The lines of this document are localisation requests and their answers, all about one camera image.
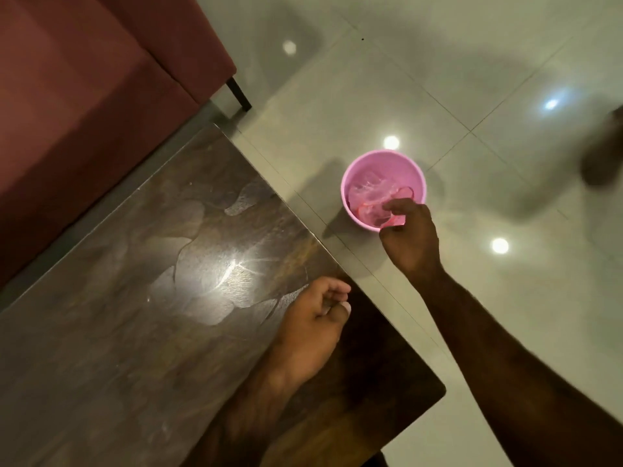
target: red sofa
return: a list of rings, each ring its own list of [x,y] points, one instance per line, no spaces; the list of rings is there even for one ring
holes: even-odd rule
[[[0,0],[0,285],[232,79],[195,0]]]

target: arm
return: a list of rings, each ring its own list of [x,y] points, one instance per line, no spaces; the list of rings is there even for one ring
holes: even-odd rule
[[[420,293],[480,410],[515,466],[613,465],[623,426],[528,352],[443,269],[431,212],[386,205],[405,226],[381,230],[394,264]]]
[[[183,466],[256,466],[288,401],[329,360],[348,320],[351,288],[321,277],[284,314],[276,337]],[[332,301],[328,307],[323,301]]]

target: forearm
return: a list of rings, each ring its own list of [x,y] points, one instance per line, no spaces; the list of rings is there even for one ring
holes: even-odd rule
[[[447,274],[416,285],[484,416],[515,465],[620,456],[623,428],[529,353]]]
[[[266,353],[217,413],[183,466],[260,465],[271,432],[297,389]]]

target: hand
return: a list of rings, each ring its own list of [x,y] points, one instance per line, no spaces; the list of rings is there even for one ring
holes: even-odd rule
[[[406,217],[404,226],[383,228],[379,235],[391,261],[416,290],[421,291],[422,287],[444,274],[431,211],[426,205],[418,205],[408,198],[385,203],[383,209]]]
[[[285,311],[267,356],[271,366],[283,372],[292,390],[316,375],[329,360],[350,315],[350,290],[341,280],[320,277]],[[324,306],[325,301],[331,306]]]

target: pink bowl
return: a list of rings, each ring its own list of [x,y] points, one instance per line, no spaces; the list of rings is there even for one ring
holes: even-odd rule
[[[390,149],[371,150],[358,157],[350,164],[342,177],[340,186],[342,194],[342,204],[347,210],[348,215],[355,223],[364,229],[379,232],[381,229],[367,225],[350,211],[347,201],[347,192],[353,178],[360,172],[370,169],[383,177],[394,179],[403,187],[411,187],[414,192],[414,201],[424,203],[426,200],[426,180],[422,170],[409,157],[403,156],[400,152]],[[404,224],[404,217],[398,217],[397,224]]]

